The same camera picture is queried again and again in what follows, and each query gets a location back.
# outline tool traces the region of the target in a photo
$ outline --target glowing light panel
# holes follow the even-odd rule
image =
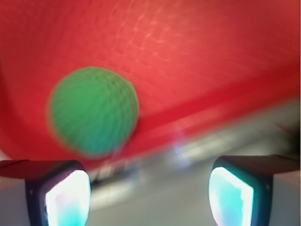
[[[215,168],[209,179],[209,201],[219,226],[251,225],[254,189],[224,167]]]
[[[89,176],[82,170],[72,172],[46,193],[49,226],[86,225],[91,201]]]

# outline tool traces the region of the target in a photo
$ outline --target ball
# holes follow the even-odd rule
[[[130,138],[137,125],[139,103],[133,85],[119,74],[88,67],[58,83],[48,115],[60,144],[85,156],[102,156]]]

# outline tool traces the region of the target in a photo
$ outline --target textured ball surface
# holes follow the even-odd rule
[[[138,114],[133,85],[102,68],[73,72],[57,85],[50,99],[56,137],[87,156],[107,154],[124,144]]]

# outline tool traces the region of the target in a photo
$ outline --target floor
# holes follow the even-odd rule
[[[290,135],[275,124],[292,128],[300,125],[299,118],[299,104],[289,103],[173,147],[164,156],[131,163],[135,170],[93,189],[87,225],[215,225],[208,199],[215,159],[288,153]]]

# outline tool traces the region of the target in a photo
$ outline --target red plastic container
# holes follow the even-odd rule
[[[114,161],[157,151],[300,94],[300,1],[2,0],[0,148],[89,160],[51,136],[53,87],[86,66],[131,81],[137,129]]]

